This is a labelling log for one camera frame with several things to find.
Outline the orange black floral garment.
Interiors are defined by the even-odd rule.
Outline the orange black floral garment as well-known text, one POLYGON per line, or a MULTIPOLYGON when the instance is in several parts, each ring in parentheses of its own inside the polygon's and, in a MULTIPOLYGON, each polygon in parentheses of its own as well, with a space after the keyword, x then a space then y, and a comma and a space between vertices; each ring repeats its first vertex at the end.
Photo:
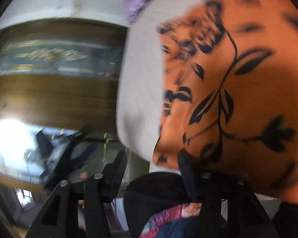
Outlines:
POLYGON ((164 105, 153 162, 185 151, 256 193, 298 203, 298 10, 205 0, 161 24, 164 105))

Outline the wooden glass panel door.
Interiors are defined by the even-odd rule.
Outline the wooden glass panel door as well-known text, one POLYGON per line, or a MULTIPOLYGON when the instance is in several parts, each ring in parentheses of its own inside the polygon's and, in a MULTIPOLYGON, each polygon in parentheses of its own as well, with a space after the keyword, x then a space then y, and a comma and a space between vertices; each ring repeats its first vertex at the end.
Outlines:
POLYGON ((78 182, 101 171, 124 145, 116 127, 127 29, 80 19, 35 20, 0 31, 0 211, 28 229, 55 186, 45 186, 36 134, 58 144, 85 128, 100 142, 78 182))

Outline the pink quilted mattress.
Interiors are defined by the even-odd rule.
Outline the pink quilted mattress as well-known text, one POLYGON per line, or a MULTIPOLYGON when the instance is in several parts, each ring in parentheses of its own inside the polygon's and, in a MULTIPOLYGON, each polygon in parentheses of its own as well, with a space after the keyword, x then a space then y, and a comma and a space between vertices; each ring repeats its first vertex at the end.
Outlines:
POLYGON ((118 138, 151 162, 159 137, 163 53, 156 28, 202 0, 153 0, 128 29, 116 107, 118 138))

